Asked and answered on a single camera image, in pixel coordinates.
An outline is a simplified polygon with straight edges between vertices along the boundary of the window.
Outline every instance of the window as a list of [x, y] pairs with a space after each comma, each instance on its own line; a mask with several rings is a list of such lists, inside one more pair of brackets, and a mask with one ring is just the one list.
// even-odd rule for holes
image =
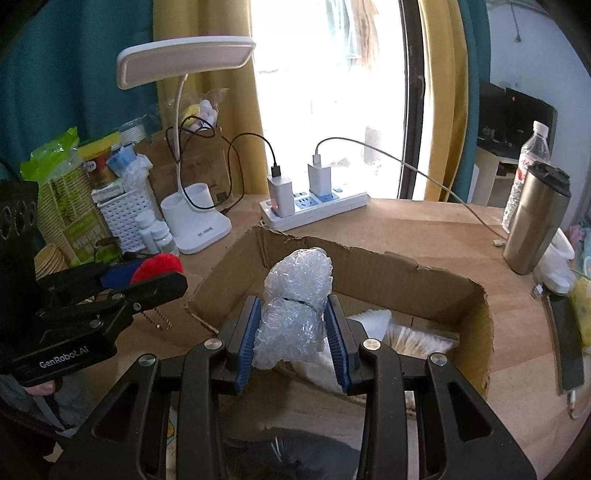
[[[365, 141], [402, 159], [407, 66], [399, 4], [252, 0], [251, 5], [263, 130], [294, 191], [307, 189], [307, 163], [326, 137]], [[333, 167], [334, 185], [363, 182], [372, 197], [398, 197], [401, 166], [395, 160], [338, 140], [323, 144], [320, 153], [323, 164]]]

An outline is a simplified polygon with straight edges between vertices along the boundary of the yellow curtain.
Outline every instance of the yellow curtain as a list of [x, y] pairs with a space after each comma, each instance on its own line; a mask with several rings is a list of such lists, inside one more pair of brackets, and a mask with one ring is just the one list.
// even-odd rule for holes
[[[197, 35], [250, 36], [250, 1], [154, 0], [154, 40]], [[163, 80], [157, 85], [161, 103], [174, 99], [176, 79]], [[219, 116], [219, 126], [224, 136], [231, 140], [236, 134], [245, 131], [262, 135], [252, 60], [237, 70], [190, 75], [183, 93], [195, 95], [217, 88], [229, 89]], [[260, 139], [242, 137], [236, 141], [235, 147], [240, 152], [246, 193], [267, 193], [265, 145]], [[236, 193], [240, 193], [241, 180], [234, 154], [232, 158], [233, 183]]]
[[[428, 149], [428, 174], [451, 188], [460, 163], [467, 126], [468, 56], [462, 16], [457, 0], [419, 0], [427, 95], [426, 119], [432, 119], [432, 135], [423, 137]], [[431, 128], [424, 123], [423, 128]], [[448, 193], [428, 181], [425, 200], [446, 201]]]

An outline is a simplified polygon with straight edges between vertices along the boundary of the white plastic basket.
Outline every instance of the white plastic basket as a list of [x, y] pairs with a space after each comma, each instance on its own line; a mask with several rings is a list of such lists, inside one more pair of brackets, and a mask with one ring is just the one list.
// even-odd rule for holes
[[111, 233], [119, 237], [121, 250], [138, 252], [145, 248], [135, 223], [135, 217], [144, 210], [150, 209], [160, 218], [160, 211], [152, 188], [148, 183], [141, 190], [132, 190], [112, 200], [97, 205], [105, 217]]

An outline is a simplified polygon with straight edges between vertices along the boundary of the white wall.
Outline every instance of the white wall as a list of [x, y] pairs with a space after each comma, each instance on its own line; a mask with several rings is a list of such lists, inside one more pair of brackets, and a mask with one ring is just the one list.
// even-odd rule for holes
[[591, 77], [550, 18], [515, 6], [521, 42], [507, 5], [489, 7], [491, 82], [539, 98], [558, 111], [552, 164], [570, 175], [563, 227], [574, 218], [591, 161]]

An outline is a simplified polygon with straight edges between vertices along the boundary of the lamp base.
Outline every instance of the lamp base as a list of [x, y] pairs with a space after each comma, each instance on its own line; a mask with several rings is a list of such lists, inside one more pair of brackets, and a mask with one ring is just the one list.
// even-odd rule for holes
[[[209, 188], [204, 183], [194, 183], [186, 188], [188, 197], [202, 208], [213, 206]], [[232, 222], [216, 209], [195, 210], [184, 197], [175, 192], [160, 204], [174, 241], [182, 254], [200, 252], [225, 237], [232, 229]]]
[[230, 219], [217, 212], [216, 217], [206, 226], [195, 225], [182, 236], [174, 235], [174, 241], [182, 254], [191, 255], [224, 238], [230, 230], [232, 230]]

